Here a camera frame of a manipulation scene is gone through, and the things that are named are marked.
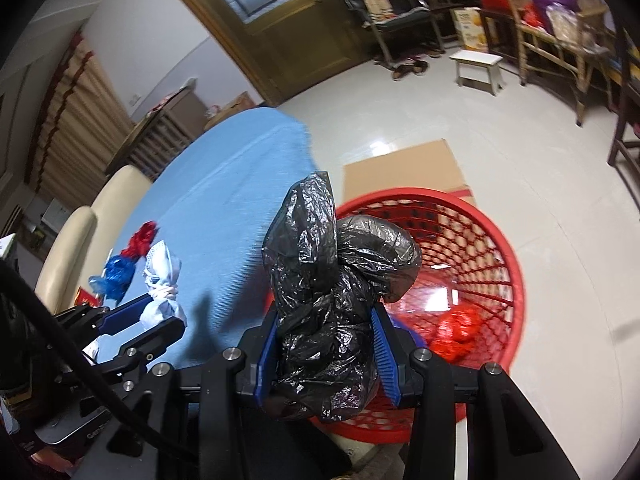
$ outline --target curtain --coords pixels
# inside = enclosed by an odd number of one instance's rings
[[[133,128],[86,40],[74,36],[53,77],[31,143],[28,184],[70,210],[90,205]]]

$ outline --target armchair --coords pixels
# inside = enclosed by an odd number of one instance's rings
[[[389,0],[394,15],[384,20],[374,20],[364,0],[344,0],[349,10],[353,11],[359,24],[372,31],[382,51],[383,60],[380,62],[388,70],[395,69],[394,58],[386,44],[384,35],[397,30],[431,25],[438,49],[443,52],[442,37],[436,22],[434,12],[430,10],[424,0]]]

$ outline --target black cable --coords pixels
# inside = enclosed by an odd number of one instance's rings
[[[180,460],[197,463],[197,455],[153,428],[133,413],[111,390],[102,376],[87,362],[72,339],[40,302],[24,280],[4,261],[0,260],[0,292],[14,302],[40,335],[75,372],[78,379],[94,394],[95,398],[124,424],[153,447]]]

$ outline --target tiled floor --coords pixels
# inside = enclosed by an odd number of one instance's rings
[[[401,82],[364,64],[282,110],[308,124],[338,203],[343,164],[447,139],[524,272],[527,320],[511,375],[580,477],[610,479],[640,437],[640,215],[606,164],[616,116],[590,108],[579,128],[572,108],[510,73],[498,97],[459,88],[454,74],[446,57]]]

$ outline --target beige sofa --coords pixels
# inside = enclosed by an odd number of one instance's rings
[[[133,166],[124,166],[105,184],[91,206],[76,209],[56,237],[35,292],[52,314],[73,306],[78,287],[100,275],[124,224],[151,187]]]

